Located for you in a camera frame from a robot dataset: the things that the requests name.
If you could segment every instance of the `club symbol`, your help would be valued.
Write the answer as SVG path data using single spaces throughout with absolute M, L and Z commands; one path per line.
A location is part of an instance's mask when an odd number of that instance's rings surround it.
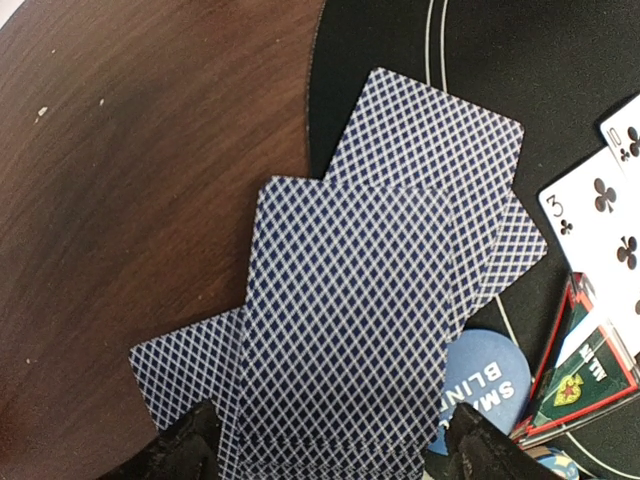
M 599 212 L 604 212 L 608 208 L 609 213 L 613 212 L 611 204 L 615 203 L 618 198 L 616 191 L 611 187 L 607 188 L 601 178 L 596 178 L 593 186 L 596 192 L 599 193 L 598 197 L 596 197 L 596 209 Z
M 560 222 L 560 226 L 562 227 L 560 229 L 560 233 L 562 235 L 569 235 L 571 233 L 571 230 L 573 230 L 573 224 L 567 222 L 566 220 L 562 220 Z
M 636 237 L 629 237 L 628 241 L 627 237 L 622 237 L 622 245 L 618 248 L 618 260 L 620 262 L 626 261 L 629 270 L 634 270 L 638 265 L 638 259 L 633 252 L 638 249 L 638 241 Z
M 629 151 L 631 152 L 631 155 L 633 155 L 634 157 L 639 156 L 640 135 L 638 135 L 638 131 L 633 127 L 629 127 L 629 129 L 627 130 L 627 135 L 629 135 L 629 138 L 632 140 L 631 145 L 629 145 Z

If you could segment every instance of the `wooden table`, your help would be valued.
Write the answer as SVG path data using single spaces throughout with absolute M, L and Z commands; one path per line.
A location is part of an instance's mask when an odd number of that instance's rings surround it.
M 321 0 L 26 0 L 0 31 L 0 479 L 155 430 L 127 361 L 239 306 L 258 188 L 307 173 Z

